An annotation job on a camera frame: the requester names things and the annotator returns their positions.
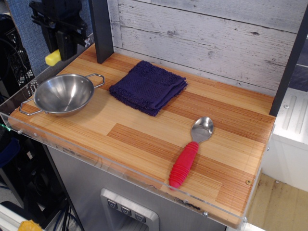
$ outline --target button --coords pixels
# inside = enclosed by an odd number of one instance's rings
[[[138,214],[138,213],[135,213],[135,217],[138,221],[141,221],[142,223],[145,223],[145,217]]]
[[[112,201],[112,200],[109,200],[109,199],[107,199],[107,201],[108,201],[108,205],[109,205],[111,208],[117,209],[117,204],[116,204],[116,202],[114,202],[114,201]]]
[[[122,213],[131,216],[131,211],[128,208],[121,206]]]

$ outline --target wooden floor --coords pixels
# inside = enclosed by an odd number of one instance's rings
[[[307,231],[308,192],[262,174],[247,217],[266,231]]]

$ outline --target wood plank wall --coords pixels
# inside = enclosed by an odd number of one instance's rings
[[[116,52],[274,96],[308,0],[108,0]]]

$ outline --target blue fabric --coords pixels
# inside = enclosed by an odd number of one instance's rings
[[[18,140],[12,138],[9,145],[6,146],[6,148],[4,148],[0,153],[0,168],[9,163],[14,158],[14,156],[16,156],[19,153],[19,150],[20,150],[20,145]]]
[[[146,61],[139,62],[109,92],[116,99],[150,116],[158,112],[187,86],[186,78]]]
[[[32,22],[30,0],[6,0],[11,16],[15,22],[19,36],[25,48],[34,76],[38,76],[47,67],[45,57],[50,54],[41,27]],[[87,36],[92,33],[90,9],[88,0],[82,0],[80,17],[88,25]]]

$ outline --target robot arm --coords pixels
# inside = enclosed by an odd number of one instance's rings
[[[60,53],[65,61],[77,53],[77,44],[85,46],[87,24],[80,18],[80,0],[31,1],[33,22],[40,25],[49,52]]]

